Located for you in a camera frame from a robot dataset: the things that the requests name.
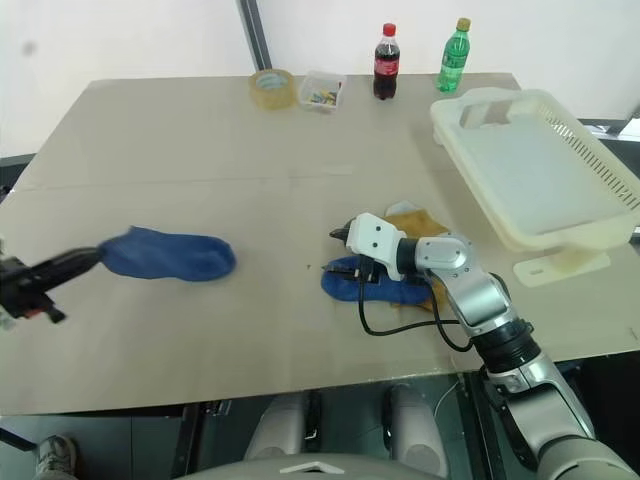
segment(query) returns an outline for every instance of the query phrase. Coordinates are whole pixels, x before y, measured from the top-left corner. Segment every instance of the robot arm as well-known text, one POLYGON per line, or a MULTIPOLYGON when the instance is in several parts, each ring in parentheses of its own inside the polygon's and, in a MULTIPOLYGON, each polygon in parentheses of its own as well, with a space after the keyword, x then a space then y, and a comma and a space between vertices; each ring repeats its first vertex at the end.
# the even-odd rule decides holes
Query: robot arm
POLYGON ((551 359, 531 337, 500 282, 478 265, 460 235, 408 239, 369 213, 349 227, 346 246, 383 264, 392 280, 436 277, 463 330, 503 397, 501 418, 520 460, 544 480, 636 479, 626 463, 595 440, 589 415, 551 359))

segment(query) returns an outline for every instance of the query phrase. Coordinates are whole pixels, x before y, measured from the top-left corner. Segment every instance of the tape roll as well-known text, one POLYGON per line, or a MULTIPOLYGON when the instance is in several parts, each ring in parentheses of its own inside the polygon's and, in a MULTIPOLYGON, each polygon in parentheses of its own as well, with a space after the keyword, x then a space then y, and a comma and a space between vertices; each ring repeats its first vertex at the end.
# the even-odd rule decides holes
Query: tape roll
POLYGON ((293 76, 286 70, 261 70, 249 77, 249 91, 256 104, 267 110, 287 108, 295 102, 293 76))

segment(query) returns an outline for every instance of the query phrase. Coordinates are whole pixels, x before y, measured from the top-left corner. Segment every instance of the white tray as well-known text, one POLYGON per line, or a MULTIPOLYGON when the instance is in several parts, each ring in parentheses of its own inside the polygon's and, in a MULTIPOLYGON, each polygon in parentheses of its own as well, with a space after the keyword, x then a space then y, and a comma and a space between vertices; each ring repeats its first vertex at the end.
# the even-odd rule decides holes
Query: white tray
POLYGON ((525 285, 607 266, 640 224, 640 181, 547 92, 471 90, 431 116, 505 245, 555 249, 514 267, 525 285))

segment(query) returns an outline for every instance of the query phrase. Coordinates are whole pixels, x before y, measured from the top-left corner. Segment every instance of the plastic bottle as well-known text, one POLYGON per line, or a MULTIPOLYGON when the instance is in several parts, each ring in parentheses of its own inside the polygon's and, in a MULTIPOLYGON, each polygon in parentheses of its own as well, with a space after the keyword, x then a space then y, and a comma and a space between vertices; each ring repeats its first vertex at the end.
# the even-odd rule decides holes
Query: plastic bottle
POLYGON ((396 94, 400 48, 396 43, 395 34, 396 26, 393 23, 385 23, 382 27, 382 40, 376 47, 373 94, 380 100, 393 98, 396 94))
POLYGON ((469 36, 467 32, 471 26, 468 18, 459 18, 456 33, 447 41, 442 54, 442 67, 438 76, 438 90, 441 92, 455 92, 462 79, 462 71, 469 55, 469 36))

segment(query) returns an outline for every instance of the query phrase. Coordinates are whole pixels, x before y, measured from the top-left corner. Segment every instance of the beige tabletop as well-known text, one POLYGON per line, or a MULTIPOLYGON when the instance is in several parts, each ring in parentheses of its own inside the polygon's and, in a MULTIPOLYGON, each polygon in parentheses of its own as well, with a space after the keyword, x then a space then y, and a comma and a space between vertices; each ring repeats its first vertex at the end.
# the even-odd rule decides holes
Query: beige tabletop
MULTIPOLYGON (((346 255, 328 232, 400 200, 470 237, 509 284, 556 360, 640 347, 640 257, 526 288, 473 196, 432 139, 433 76, 401 76, 393 100, 349 77, 333 115, 262 111, 246 78, 101 81, 73 105, 0 205, 10 253, 33 263, 96 245, 129 225, 219 236, 236 270, 209 283, 138 280, 97 266, 51 296, 69 318, 0 334, 0 414, 141 407, 476 368, 431 327, 367 336, 353 304, 320 288, 346 255)), ((461 91, 518 88, 472 74, 461 91)), ((424 320, 367 305, 377 328, 424 320)), ((450 326, 458 342, 464 337, 450 326)))

